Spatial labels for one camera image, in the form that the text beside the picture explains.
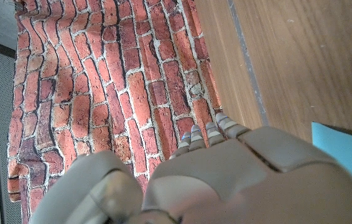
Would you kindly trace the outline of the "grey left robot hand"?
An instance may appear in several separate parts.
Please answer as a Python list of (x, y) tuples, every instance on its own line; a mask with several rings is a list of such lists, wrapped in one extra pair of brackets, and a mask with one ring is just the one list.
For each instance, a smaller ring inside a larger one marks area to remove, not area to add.
[(352, 223), (352, 173), (276, 128), (193, 126), (142, 189), (117, 155), (78, 156), (31, 223)]

